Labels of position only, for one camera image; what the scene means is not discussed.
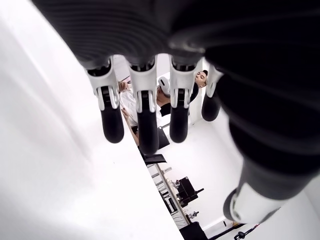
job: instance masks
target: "robotic hand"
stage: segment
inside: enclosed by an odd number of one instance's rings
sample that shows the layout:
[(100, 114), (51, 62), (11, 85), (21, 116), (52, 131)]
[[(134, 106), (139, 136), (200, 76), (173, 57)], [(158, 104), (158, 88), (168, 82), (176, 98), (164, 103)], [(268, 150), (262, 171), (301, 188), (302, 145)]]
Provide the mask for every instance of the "robotic hand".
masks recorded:
[[(208, 0), (33, 3), (86, 69), (104, 135), (112, 143), (124, 135), (112, 56), (125, 56), (140, 148), (146, 154), (159, 146), (156, 55), (171, 56), (170, 137), (177, 143), (187, 137), (194, 70), (206, 58), (211, 66), (202, 116), (212, 121), (223, 107), (244, 159), (239, 185), (224, 204), (228, 219), (265, 221), (319, 173), (319, 2), (231, 0), (214, 1), (214, 7)], [(161, 87), (168, 93), (165, 84)]]

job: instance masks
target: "black fingertip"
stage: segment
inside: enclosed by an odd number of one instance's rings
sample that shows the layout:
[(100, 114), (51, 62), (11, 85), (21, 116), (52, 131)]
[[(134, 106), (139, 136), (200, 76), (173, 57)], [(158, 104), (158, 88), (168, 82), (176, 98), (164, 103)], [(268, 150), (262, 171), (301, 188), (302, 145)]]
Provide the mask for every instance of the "black fingertip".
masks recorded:
[(211, 122), (215, 120), (220, 111), (220, 101), (216, 93), (212, 97), (205, 94), (202, 104), (201, 114), (204, 120)]
[(137, 114), (139, 148), (146, 155), (155, 154), (159, 148), (157, 117), (155, 112), (143, 110)]
[(189, 108), (178, 106), (171, 107), (170, 138), (175, 143), (182, 143), (188, 135)]
[(121, 142), (124, 138), (124, 124), (122, 122), (121, 110), (107, 107), (101, 111), (102, 127), (105, 138), (113, 144)]

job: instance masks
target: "white wall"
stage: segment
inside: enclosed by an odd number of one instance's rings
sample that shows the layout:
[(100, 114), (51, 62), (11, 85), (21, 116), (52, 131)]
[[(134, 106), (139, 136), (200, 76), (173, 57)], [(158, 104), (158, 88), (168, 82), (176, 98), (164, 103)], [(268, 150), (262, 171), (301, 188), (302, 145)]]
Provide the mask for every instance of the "white wall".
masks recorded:
[[(238, 232), (246, 232), (253, 225), (245, 225), (218, 238), (232, 240)], [(316, 240), (320, 236), (320, 222), (305, 192), (291, 199), (270, 219), (249, 233), (247, 240)]]
[(225, 145), (216, 129), (216, 124), (228, 120), (223, 111), (219, 115), (213, 123), (198, 121), (189, 127), (183, 143), (172, 142), (157, 152), (168, 163), (161, 164), (162, 169), (172, 167), (166, 177), (174, 181), (188, 176), (195, 190), (204, 188), (199, 198), (188, 205), (189, 212), (200, 212), (194, 220), (204, 230), (223, 218), (223, 204), (237, 187), (242, 167), (241, 155), (231, 144)]
[(29, 1), (1, 2), (0, 34), (0, 239), (182, 240), (129, 128), (107, 142), (83, 68)]
[(313, 179), (304, 191), (320, 219), (320, 175)]

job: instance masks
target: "white shirt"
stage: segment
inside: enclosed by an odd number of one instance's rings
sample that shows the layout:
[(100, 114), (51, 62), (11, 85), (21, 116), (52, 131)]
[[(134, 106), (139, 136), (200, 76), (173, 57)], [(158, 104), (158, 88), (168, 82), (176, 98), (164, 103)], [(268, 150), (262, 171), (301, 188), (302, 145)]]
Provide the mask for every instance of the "white shirt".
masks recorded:
[[(136, 110), (136, 99), (134, 97), (134, 93), (132, 90), (124, 91), (120, 93), (120, 108), (125, 109), (127, 113), (130, 115), (129, 117), (129, 123), (131, 127), (138, 126), (138, 115)], [(156, 105), (156, 125), (157, 127), (161, 126), (161, 107), (159, 105)]]

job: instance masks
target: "black cable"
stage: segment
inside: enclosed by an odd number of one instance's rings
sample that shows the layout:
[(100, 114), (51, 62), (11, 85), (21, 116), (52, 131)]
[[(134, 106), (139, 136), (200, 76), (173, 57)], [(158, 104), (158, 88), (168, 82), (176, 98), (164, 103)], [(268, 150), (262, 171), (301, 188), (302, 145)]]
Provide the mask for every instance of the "black cable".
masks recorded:
[(244, 238), (246, 237), (246, 235), (248, 235), (249, 233), (251, 233), (251, 232), (252, 232), (253, 230), (255, 230), (258, 226), (259, 226), (259, 224), (255, 225), (253, 228), (249, 229), (249, 230), (246, 231), (245, 233), (243, 233), (242, 231), (238, 232), (238, 234), (234, 236), (234, 240), (244, 239)]
[(225, 230), (225, 231), (223, 231), (223, 232), (221, 232), (221, 233), (219, 233), (219, 234), (211, 237), (209, 240), (215, 240), (215, 239), (217, 239), (217, 238), (220, 238), (220, 237), (222, 237), (223, 235), (231, 232), (232, 230), (238, 229), (238, 228), (242, 227), (243, 225), (245, 225), (245, 224), (242, 223), (242, 224), (238, 224), (238, 225), (236, 225), (236, 226), (230, 227), (229, 229), (227, 229), (227, 230)]

